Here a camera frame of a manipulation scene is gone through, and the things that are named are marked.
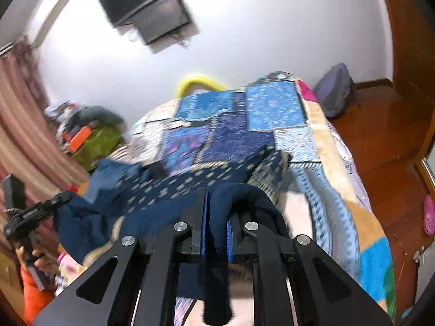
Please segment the orange sleeve left forearm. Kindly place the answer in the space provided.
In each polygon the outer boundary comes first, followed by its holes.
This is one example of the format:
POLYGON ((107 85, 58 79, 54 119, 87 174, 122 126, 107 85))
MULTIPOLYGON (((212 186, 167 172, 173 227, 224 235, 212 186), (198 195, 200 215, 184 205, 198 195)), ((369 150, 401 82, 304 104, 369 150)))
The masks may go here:
POLYGON ((26 325, 32 325, 35 317, 55 298, 56 285, 51 284, 40 291, 27 269, 21 267, 21 278, 24 284, 24 315, 26 325))

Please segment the person left hand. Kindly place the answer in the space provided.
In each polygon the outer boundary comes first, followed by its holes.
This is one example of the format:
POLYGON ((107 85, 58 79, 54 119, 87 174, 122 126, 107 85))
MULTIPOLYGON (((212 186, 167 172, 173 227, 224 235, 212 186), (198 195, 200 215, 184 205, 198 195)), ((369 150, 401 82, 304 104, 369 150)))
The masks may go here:
MULTIPOLYGON (((27 265, 24 260, 24 247, 20 246, 15 250, 15 254, 17 255, 18 261, 21 265, 21 268, 24 271, 27 271, 27 265)), ((35 261, 35 267, 43 272, 47 272, 49 274, 56 274, 58 271, 58 264, 53 261, 52 259, 45 256, 43 251, 40 251, 38 249, 34 249, 32 251, 32 255, 36 257, 35 261)))

